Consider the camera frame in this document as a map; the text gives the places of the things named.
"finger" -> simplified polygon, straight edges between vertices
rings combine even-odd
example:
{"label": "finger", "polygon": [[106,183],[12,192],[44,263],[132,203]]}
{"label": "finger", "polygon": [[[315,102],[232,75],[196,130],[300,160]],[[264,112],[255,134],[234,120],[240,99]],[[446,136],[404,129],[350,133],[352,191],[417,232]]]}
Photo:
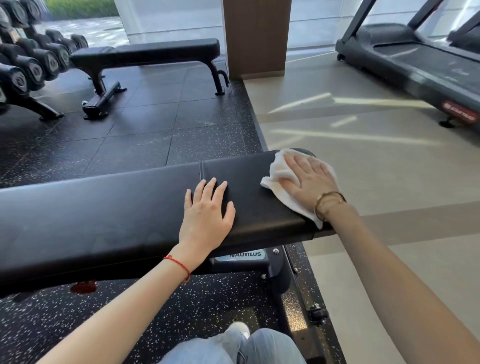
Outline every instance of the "finger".
{"label": "finger", "polygon": [[183,207],[185,208],[185,210],[192,207],[192,192],[190,191],[190,188],[187,190],[187,193],[185,194],[185,204]]}
{"label": "finger", "polygon": [[202,201],[211,201],[212,200],[212,193],[213,188],[215,187],[216,178],[212,178],[209,183],[204,188],[202,193]]}
{"label": "finger", "polygon": [[213,194],[212,201],[218,205],[221,205],[223,200],[223,194],[225,193],[226,188],[227,188],[227,181],[223,181],[222,184],[216,188]]}
{"label": "finger", "polygon": [[300,156],[295,156],[293,157],[296,161],[296,163],[300,166],[300,168],[303,169],[305,173],[312,173],[312,167],[310,166],[310,163],[308,163],[305,159],[303,159]]}
{"label": "finger", "polygon": [[193,203],[199,202],[202,199],[202,192],[204,191],[205,183],[207,183],[205,180],[201,180],[198,183],[195,192],[193,193]]}
{"label": "finger", "polygon": [[281,179],[278,180],[278,183],[283,187],[285,191],[287,191],[290,196],[294,196],[300,191],[300,188],[298,188],[296,184],[293,183],[291,180]]}
{"label": "finger", "polygon": [[235,219],[235,207],[233,205],[233,202],[230,201],[227,204],[227,210],[225,211],[225,216],[223,217],[223,222],[225,225],[229,227],[229,229],[232,228],[233,226],[233,220]]}
{"label": "finger", "polygon": [[313,171],[316,174],[320,174],[320,175],[325,174],[324,170],[322,169],[322,164],[318,159],[316,159],[314,157],[309,157],[308,161],[309,161],[310,165],[312,166]]}
{"label": "finger", "polygon": [[327,176],[329,179],[335,182],[335,178],[333,178],[333,175],[328,170],[327,165],[325,163],[322,163],[320,166],[322,167],[322,171],[325,173],[325,176]]}
{"label": "finger", "polygon": [[290,167],[290,169],[295,173],[299,180],[305,176],[305,171],[297,164],[295,159],[290,154],[285,154],[285,162]]}

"jeans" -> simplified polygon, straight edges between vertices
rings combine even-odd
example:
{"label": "jeans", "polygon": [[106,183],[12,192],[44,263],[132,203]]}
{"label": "jeans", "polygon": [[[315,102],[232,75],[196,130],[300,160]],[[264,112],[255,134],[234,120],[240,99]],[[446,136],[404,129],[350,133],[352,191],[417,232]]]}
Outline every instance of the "jeans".
{"label": "jeans", "polygon": [[231,328],[208,339],[178,344],[160,364],[305,364],[300,351],[287,335],[261,328],[245,339]]}

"gold bracelet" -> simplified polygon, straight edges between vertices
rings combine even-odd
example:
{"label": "gold bracelet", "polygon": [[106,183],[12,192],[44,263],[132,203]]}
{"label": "gold bracelet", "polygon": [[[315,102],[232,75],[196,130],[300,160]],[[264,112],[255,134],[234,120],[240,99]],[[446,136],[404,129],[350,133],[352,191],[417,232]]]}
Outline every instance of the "gold bracelet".
{"label": "gold bracelet", "polygon": [[337,191],[330,191],[330,192],[325,192],[324,194],[321,194],[320,196],[318,196],[317,198],[317,202],[315,203],[315,207],[313,209],[313,211],[315,212],[315,215],[318,217],[318,219],[320,219],[321,221],[325,222],[325,219],[326,219],[326,214],[328,213],[328,211],[325,212],[325,214],[322,214],[320,213],[319,211],[319,208],[321,207],[321,202],[323,200],[324,197],[326,196],[331,196],[333,194],[337,194],[339,195],[342,199],[338,202],[338,204],[342,204],[344,202],[347,202],[347,200],[345,199],[345,197],[340,193],[340,192],[337,192]]}

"black padded bench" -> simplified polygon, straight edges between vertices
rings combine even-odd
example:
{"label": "black padded bench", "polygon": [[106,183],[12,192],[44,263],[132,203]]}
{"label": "black padded bench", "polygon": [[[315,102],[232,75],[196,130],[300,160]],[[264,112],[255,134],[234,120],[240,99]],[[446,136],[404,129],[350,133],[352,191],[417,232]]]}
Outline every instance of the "black padded bench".
{"label": "black padded bench", "polygon": [[[319,231],[260,186],[275,151],[0,190],[0,297],[139,278],[178,242],[187,188],[228,181],[233,229],[211,257],[311,240]],[[209,273],[209,261],[196,273]]]}
{"label": "black padded bench", "polygon": [[219,74],[229,86],[228,76],[222,70],[217,70],[213,60],[220,55],[218,39],[195,39],[175,42],[133,44],[120,47],[83,48],[70,56],[75,67],[90,76],[95,87],[96,95],[83,105],[88,119],[101,119],[108,115],[102,111],[111,97],[125,91],[120,82],[116,82],[109,90],[105,88],[102,71],[107,68],[145,66],[149,64],[177,63],[198,61],[205,63],[212,72],[216,87],[216,95],[224,95],[225,91],[220,83]]}

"hand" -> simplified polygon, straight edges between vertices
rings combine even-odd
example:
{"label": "hand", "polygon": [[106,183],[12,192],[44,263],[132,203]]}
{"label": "hand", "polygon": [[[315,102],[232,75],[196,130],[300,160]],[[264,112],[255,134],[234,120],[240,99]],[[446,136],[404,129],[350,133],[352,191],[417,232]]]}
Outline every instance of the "hand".
{"label": "hand", "polygon": [[300,181],[300,187],[291,180],[282,179],[278,182],[293,198],[303,207],[313,211],[319,196],[324,193],[337,191],[338,187],[332,174],[325,164],[320,163],[313,157],[308,158],[307,163],[298,155],[292,157],[285,154],[285,162],[292,169]]}
{"label": "hand", "polygon": [[232,201],[227,204],[227,211],[222,217],[222,200],[227,182],[219,185],[212,197],[215,182],[215,178],[209,183],[200,181],[195,188],[193,201],[190,190],[185,194],[185,213],[179,244],[172,250],[172,256],[185,264],[190,272],[197,268],[212,250],[220,246],[232,229],[235,218]]}

